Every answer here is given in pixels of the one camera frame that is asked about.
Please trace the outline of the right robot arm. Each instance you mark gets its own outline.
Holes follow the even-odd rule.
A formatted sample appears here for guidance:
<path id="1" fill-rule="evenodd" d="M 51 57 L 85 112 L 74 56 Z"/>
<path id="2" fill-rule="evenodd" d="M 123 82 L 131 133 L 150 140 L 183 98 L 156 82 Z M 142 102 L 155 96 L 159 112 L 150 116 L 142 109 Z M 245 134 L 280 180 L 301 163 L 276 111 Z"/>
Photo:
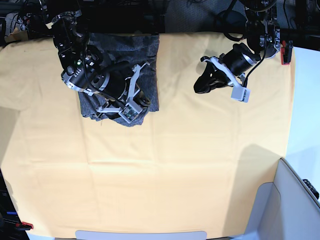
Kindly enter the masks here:
<path id="1" fill-rule="evenodd" d="M 104 103 L 94 108 L 97 117 L 107 115 L 130 124 L 151 104 L 137 84 L 143 66 L 135 64 L 132 73 L 123 77 L 121 71 L 131 66 L 127 60 L 105 63 L 103 53 L 89 43 L 89 34 L 77 29 L 79 16 L 79 10 L 65 11 L 50 21 L 63 68 L 61 79 L 68 88 L 87 97 L 104 98 Z"/>

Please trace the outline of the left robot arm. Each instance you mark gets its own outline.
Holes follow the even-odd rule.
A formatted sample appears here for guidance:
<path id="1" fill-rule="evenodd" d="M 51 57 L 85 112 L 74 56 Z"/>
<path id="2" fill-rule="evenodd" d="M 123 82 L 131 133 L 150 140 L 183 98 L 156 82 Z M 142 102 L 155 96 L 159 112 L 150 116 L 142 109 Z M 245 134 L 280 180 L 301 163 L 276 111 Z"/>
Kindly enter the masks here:
<path id="1" fill-rule="evenodd" d="M 245 15 L 242 20 L 233 16 L 236 1 L 218 14 L 216 24 L 223 35 L 234 42 L 232 49 L 220 56 L 203 56 L 203 74 L 193 90 L 206 94 L 215 89 L 232 88 L 233 99 L 244 101 L 249 95 L 249 76 L 266 59 L 273 58 L 281 48 L 280 27 L 274 0 L 242 0 Z"/>

